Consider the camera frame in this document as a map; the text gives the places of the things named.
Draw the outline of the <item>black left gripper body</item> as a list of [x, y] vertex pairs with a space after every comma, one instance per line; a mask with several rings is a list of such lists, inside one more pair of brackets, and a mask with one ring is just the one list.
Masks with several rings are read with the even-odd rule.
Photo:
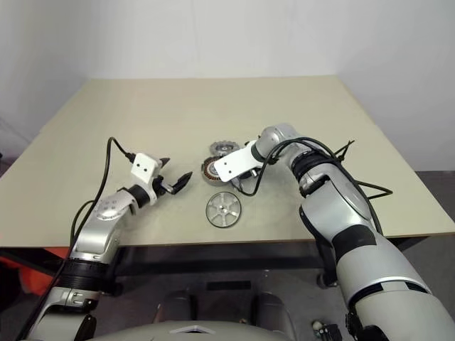
[[166, 193], [175, 195], [176, 190], [172, 185], [169, 185], [164, 181], [164, 177], [160, 174], [161, 170], [157, 170], [154, 173], [153, 179], [153, 191], [156, 195], [165, 195]]

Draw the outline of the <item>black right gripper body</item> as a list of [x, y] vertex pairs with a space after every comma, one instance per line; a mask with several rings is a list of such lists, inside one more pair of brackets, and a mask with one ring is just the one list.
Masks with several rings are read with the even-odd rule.
[[247, 172], [240, 174], [238, 177], [233, 178], [230, 183], [236, 190], [244, 190], [244, 182], [249, 179], [254, 179], [258, 176], [258, 168], [253, 168]]

